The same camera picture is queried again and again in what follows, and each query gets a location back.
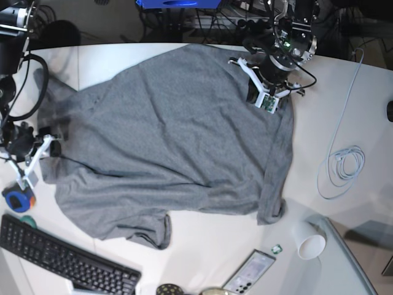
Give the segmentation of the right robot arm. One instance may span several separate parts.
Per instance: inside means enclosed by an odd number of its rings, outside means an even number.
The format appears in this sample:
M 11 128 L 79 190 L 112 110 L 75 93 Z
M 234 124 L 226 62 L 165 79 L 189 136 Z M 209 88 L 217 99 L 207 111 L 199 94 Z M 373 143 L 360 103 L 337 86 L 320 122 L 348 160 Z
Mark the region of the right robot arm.
M 50 133 L 50 128 L 34 134 L 25 120 L 41 106 L 49 84 L 49 69 L 45 60 L 28 53 L 29 39 L 34 32 L 39 1 L 1 1 L 1 152 L 16 171 L 16 183 L 21 190 L 32 189 L 37 183 L 34 166 L 45 156 L 60 152 L 60 137 Z M 36 61 L 42 66 L 42 87 L 36 104 L 26 114 L 11 115 L 24 86 L 16 87 L 14 74 L 24 62 Z

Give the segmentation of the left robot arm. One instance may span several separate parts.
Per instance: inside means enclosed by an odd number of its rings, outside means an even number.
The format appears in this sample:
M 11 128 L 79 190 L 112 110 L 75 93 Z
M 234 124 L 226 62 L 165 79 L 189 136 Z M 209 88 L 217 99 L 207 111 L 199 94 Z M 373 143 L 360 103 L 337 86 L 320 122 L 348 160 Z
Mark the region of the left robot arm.
M 305 94 L 305 89 L 316 84 L 317 78 L 303 65 L 310 61 L 317 49 L 317 38 L 311 31 L 319 14 L 317 1 L 283 1 L 281 11 L 275 2 L 264 1 L 270 21 L 270 32 L 258 37 L 247 37 L 243 47 L 252 55 L 264 53 L 259 63 L 245 58 L 230 58 L 249 78 L 246 101 L 271 114 L 281 100 L 291 93 Z

